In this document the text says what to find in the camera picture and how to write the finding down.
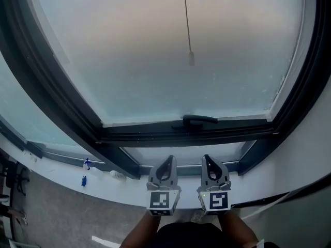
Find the person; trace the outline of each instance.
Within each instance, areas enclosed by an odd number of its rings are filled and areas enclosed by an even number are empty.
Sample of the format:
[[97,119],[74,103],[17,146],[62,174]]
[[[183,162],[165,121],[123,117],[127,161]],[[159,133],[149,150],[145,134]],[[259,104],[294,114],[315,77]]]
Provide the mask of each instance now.
[[[144,214],[137,226],[121,244],[121,248],[224,247],[253,248],[259,243],[255,233],[234,212],[218,215],[222,230],[215,225],[194,222],[171,223],[158,230],[160,216]],[[260,247],[276,248],[273,243]]]
[[22,220],[27,225],[27,218],[24,212],[13,209],[12,207],[0,204],[0,215],[10,218],[13,216],[18,220]]

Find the frosted glass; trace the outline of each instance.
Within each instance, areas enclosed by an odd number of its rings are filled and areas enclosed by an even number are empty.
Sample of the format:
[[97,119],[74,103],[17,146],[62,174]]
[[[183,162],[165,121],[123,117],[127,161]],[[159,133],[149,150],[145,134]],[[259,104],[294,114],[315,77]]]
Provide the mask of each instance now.
[[31,100],[0,53],[0,115],[31,142],[78,146]]
[[222,162],[238,161],[243,155],[243,143],[229,143],[207,146],[168,147],[168,148],[124,148],[139,164],[155,165],[158,161],[174,155],[177,165],[201,164],[205,154]]
[[33,1],[59,62],[106,125],[265,114],[304,2],[187,0],[189,66],[184,0]]

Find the window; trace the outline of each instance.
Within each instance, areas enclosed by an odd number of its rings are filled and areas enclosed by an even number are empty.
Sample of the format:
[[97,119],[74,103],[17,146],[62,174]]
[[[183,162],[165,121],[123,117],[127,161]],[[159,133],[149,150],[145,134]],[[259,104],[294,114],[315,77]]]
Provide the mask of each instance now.
[[329,78],[327,1],[1,0],[0,50],[81,155],[139,178],[169,154],[198,174],[209,153],[242,175]]

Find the person's arm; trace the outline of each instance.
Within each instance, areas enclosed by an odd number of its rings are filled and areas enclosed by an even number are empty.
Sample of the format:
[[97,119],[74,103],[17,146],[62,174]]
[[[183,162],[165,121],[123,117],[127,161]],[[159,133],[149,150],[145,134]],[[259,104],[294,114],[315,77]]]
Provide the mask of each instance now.
[[259,241],[255,233],[232,211],[218,215],[222,231],[243,248],[252,248]]
[[152,216],[146,212],[136,227],[124,239],[120,248],[145,247],[156,234],[160,225],[160,220],[160,216]]

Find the window frame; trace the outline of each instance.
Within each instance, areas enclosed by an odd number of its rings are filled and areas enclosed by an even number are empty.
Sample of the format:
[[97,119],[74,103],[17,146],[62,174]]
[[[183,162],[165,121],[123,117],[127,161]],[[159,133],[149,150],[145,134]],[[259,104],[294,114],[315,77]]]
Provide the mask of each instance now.
[[272,122],[227,119],[217,123],[199,122],[202,126],[197,128],[176,120],[103,128],[100,118],[58,63],[31,5],[31,0],[0,0],[0,51],[8,67],[30,98],[62,131],[109,164],[109,168],[133,179],[147,174],[150,167],[138,165],[120,147],[200,146],[257,140],[236,166],[239,175],[245,174],[299,125],[331,74],[327,56],[328,45],[331,45],[327,12],[331,5],[328,0],[316,0],[307,56],[290,94]]

